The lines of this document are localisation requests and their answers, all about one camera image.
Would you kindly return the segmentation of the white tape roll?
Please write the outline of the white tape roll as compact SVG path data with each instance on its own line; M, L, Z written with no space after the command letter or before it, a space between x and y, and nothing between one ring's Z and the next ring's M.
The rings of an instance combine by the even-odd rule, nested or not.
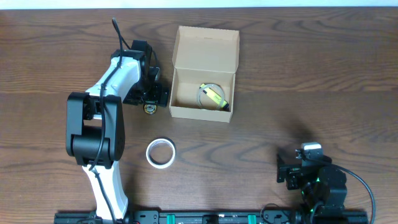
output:
M155 169L167 169L175 161L176 147L169 138L154 139L146 149L146 159Z

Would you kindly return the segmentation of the yellow black correction tape dispenser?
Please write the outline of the yellow black correction tape dispenser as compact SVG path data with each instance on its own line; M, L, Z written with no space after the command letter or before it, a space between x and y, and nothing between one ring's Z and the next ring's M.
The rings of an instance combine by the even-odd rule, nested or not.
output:
M157 112L157 105L148 105L145 104L143 106L144 112L149 115L153 115Z

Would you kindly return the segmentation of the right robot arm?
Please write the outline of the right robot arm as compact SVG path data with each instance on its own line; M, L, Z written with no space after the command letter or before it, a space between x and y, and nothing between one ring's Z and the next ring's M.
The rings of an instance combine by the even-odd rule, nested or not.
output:
M346 174L322 152L297 150L299 164L287 164L277 156L277 182L288 190L299 190L300 209L290 215L293 223L341 223L347 195Z

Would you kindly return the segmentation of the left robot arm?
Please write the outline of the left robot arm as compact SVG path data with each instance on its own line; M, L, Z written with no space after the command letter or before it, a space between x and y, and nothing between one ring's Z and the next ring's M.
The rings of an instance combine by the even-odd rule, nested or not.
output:
M119 161L125 147L123 106L142 106L154 114L167 104L168 91L151 64L152 49L117 50L104 75L84 92L67 99L66 151L83 168L96 208L80 223L126 223L129 200L124 193Z

